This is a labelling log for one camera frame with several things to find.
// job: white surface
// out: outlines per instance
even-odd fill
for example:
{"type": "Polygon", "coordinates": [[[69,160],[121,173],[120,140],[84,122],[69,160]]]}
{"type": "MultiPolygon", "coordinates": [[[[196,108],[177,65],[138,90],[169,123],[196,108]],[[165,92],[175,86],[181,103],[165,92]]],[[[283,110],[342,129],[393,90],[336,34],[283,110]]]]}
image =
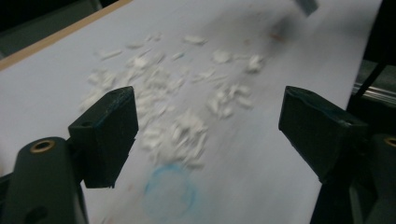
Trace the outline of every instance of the white surface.
{"type": "Polygon", "coordinates": [[[230,84],[251,88],[254,108],[235,109],[217,120],[205,108],[212,84],[185,85],[169,117],[190,107],[208,124],[199,171],[176,167],[154,170],[135,143],[115,189],[85,190],[92,223],[308,223],[320,184],[315,174],[277,129],[286,85],[315,91],[347,105],[379,0],[319,1],[306,19],[288,0],[134,0],[0,73],[0,156],[12,171],[19,149],[46,136],[68,137],[79,115],[87,77],[94,68],[120,71],[135,52],[125,44],[150,34],[161,40],[144,49],[168,55],[185,52],[163,66],[191,75],[215,66],[216,49],[260,54],[259,74],[246,74],[246,60],[216,65],[230,84]],[[201,47],[185,35],[208,40],[201,47]],[[101,62],[99,49],[125,49],[101,62]]]}

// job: pile of white flakes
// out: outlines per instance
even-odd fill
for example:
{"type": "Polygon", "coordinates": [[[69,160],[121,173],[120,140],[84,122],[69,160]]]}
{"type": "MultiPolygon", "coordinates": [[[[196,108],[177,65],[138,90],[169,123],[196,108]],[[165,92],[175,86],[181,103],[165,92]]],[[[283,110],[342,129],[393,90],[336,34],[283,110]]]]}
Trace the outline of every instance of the pile of white flakes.
{"type": "MultiPolygon", "coordinates": [[[[161,33],[149,35],[145,41],[128,43],[126,48],[141,49],[147,42],[158,42],[162,37],[161,33]]],[[[200,36],[186,35],[183,42],[200,47],[207,40],[200,36]]],[[[190,69],[184,67],[181,71],[183,76],[172,76],[161,66],[166,54],[160,51],[149,58],[147,57],[149,51],[151,49],[146,49],[129,59],[122,72],[116,73],[107,69],[93,70],[88,77],[93,88],[83,98],[80,108],[85,111],[108,91],[134,84],[139,129],[143,131],[139,139],[140,146],[149,152],[151,160],[155,164],[179,162],[190,169],[201,168],[204,165],[199,162],[199,158],[205,150],[208,129],[203,120],[188,109],[171,122],[154,122],[163,114],[176,111],[176,108],[169,105],[167,101],[185,84],[186,75],[190,69]]],[[[101,60],[116,57],[121,53],[121,49],[95,52],[101,60]]],[[[178,52],[170,59],[175,61],[183,56],[184,52],[178,52]]],[[[215,64],[247,60],[247,73],[260,73],[263,64],[261,55],[238,55],[225,50],[214,51],[211,60],[215,64]]],[[[212,67],[191,77],[191,83],[221,81],[218,88],[209,95],[205,104],[214,116],[218,119],[229,118],[233,114],[232,102],[236,102],[236,105],[245,109],[253,107],[253,103],[249,100],[251,94],[249,87],[225,84],[224,79],[227,76],[215,74],[216,69],[212,67]]]]}

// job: blue ink marking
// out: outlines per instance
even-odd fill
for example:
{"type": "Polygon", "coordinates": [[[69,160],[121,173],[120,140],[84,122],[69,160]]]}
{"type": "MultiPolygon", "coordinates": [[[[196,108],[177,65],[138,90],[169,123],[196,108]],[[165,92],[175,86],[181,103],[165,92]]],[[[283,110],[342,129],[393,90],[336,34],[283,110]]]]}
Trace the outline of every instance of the blue ink marking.
{"type": "Polygon", "coordinates": [[[188,174],[177,165],[154,171],[145,188],[146,212],[161,222],[184,217],[193,207],[196,190],[188,174]]]}

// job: black mechanical part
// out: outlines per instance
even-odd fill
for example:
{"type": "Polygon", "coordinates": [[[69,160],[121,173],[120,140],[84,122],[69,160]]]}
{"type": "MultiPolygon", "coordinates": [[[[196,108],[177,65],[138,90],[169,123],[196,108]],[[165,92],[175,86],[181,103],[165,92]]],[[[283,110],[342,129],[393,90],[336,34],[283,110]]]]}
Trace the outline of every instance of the black mechanical part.
{"type": "Polygon", "coordinates": [[[69,126],[70,144],[87,158],[87,188],[114,187],[137,131],[132,87],[109,92],[69,126]]]}
{"type": "Polygon", "coordinates": [[[355,224],[396,223],[396,138],[376,134],[349,188],[355,224]]]}
{"type": "Polygon", "coordinates": [[[3,223],[87,223],[79,191],[66,141],[37,140],[18,153],[3,223]]]}
{"type": "Polygon", "coordinates": [[[281,130],[322,182],[311,224],[396,223],[396,137],[312,91],[285,89],[281,130]]]}
{"type": "Polygon", "coordinates": [[[114,187],[138,131],[134,89],[107,93],[69,126],[65,141],[48,137],[18,154],[0,178],[2,223],[88,223],[87,188],[114,187]]]}
{"type": "Polygon", "coordinates": [[[320,182],[326,183],[333,177],[337,162],[361,148],[368,125],[312,91],[288,86],[279,130],[320,182]]]}

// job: wooden edge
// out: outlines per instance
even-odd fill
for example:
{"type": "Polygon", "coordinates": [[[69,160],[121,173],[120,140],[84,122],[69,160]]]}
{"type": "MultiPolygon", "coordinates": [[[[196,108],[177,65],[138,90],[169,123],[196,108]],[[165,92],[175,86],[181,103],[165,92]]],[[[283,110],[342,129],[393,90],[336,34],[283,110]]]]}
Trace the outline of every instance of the wooden edge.
{"type": "Polygon", "coordinates": [[[20,51],[17,51],[15,53],[9,55],[8,57],[6,57],[0,61],[0,71],[10,67],[11,65],[13,65],[17,62],[20,62],[21,60],[39,52],[40,50],[42,50],[46,47],[56,43],[60,39],[73,34],[75,31],[83,28],[84,26],[92,23],[93,21],[97,21],[98,19],[104,17],[108,13],[116,10],[119,7],[125,6],[126,4],[128,4],[130,2],[132,2],[132,0],[119,0],[108,7],[104,7],[103,9],[92,13],[90,16],[88,16],[80,21],[77,21],[77,22],[73,23],[72,25],[67,26],[66,28],[56,32],[55,34],[49,35],[49,36],[45,37],[44,39],[41,39],[41,40],[35,42],[34,44],[32,44],[29,47],[27,47],[25,49],[21,49],[20,51]]]}

